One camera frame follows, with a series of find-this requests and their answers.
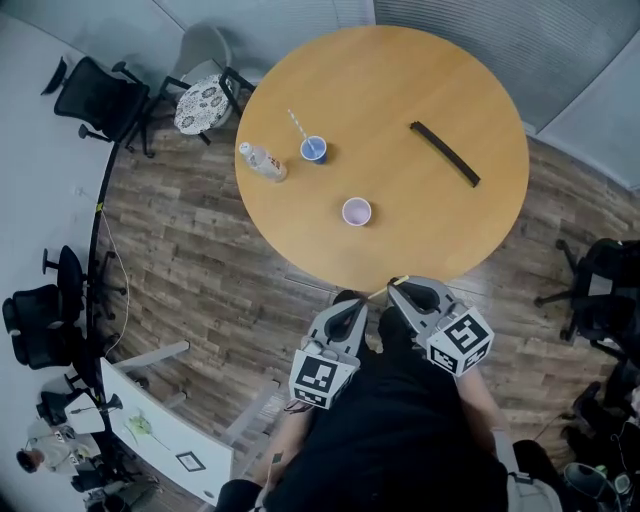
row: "striped straw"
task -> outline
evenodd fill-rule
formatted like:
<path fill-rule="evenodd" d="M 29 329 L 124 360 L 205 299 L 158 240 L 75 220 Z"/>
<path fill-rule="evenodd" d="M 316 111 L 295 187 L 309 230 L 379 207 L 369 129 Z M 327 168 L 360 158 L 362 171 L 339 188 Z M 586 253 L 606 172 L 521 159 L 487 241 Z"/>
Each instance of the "striped straw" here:
<path fill-rule="evenodd" d="M 300 126 L 300 123 L 298 122 L 298 119 L 296 119 L 296 116 L 293 115 L 293 112 L 291 112 L 291 109 L 287 109 L 289 112 L 289 115 L 291 116 L 291 119 L 293 119 L 293 122 L 296 123 L 296 126 L 298 127 L 298 130 L 300 130 L 300 133 L 302 134 L 302 136 L 304 137 L 305 142 L 307 143 L 307 145 L 311 148 L 311 151 L 313 151 L 313 154 L 315 156 L 316 154 L 316 148 L 313 147 L 313 144 L 311 144 L 311 141 L 309 140 L 309 137 L 307 137 L 307 133 L 304 131 L 304 129 L 302 128 L 302 126 Z"/>

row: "wooden floor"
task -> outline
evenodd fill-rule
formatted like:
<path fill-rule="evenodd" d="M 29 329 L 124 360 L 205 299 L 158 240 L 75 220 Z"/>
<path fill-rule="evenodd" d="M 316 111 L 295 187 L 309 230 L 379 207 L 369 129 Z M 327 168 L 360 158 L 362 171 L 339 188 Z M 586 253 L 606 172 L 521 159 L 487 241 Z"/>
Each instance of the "wooden floor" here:
<path fill-rule="evenodd" d="M 189 399 L 176 412 L 213 433 L 271 378 L 286 393 L 301 335 L 338 291 L 289 264 L 251 222 L 234 175 L 236 128 L 212 132 L 206 147 L 164 123 L 154 134 L 155 159 L 118 155 L 105 201 L 131 289 L 126 334 L 111 355 L 190 341 L 189 352 L 150 370 L 151 391 L 162 399 L 185 390 Z M 532 304 L 571 281 L 555 240 L 583 254 L 598 238 L 640 234 L 636 196 L 558 151 L 529 144 L 529 190 L 511 233 L 485 262 L 448 283 L 496 332 L 481 369 L 518 439 L 537 436 L 586 384 L 605 379 L 614 362 L 581 338 L 573 345 L 559 340 L 567 304 Z M 108 246 L 103 222 L 99 252 Z M 115 261 L 109 280 L 124 284 Z M 113 296 L 118 319 L 101 324 L 105 333 L 122 328 L 125 303 Z M 381 309 L 372 311 L 369 341 L 375 342 Z M 240 450 L 272 428 L 283 400 L 272 401 Z M 554 421 L 539 439 L 557 464 L 570 457 L 559 438 L 564 424 Z M 198 500 L 167 487 L 166 510 L 197 509 Z"/>

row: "water bottle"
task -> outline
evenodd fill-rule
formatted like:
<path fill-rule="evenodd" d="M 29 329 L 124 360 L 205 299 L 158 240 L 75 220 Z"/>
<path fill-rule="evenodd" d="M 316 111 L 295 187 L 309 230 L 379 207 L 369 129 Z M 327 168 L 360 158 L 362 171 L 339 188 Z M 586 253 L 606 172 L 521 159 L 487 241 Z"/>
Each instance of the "water bottle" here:
<path fill-rule="evenodd" d="M 239 149 L 249 167 L 257 173 L 275 182 L 282 181 L 287 177 L 287 168 L 263 147 L 243 142 Z"/>

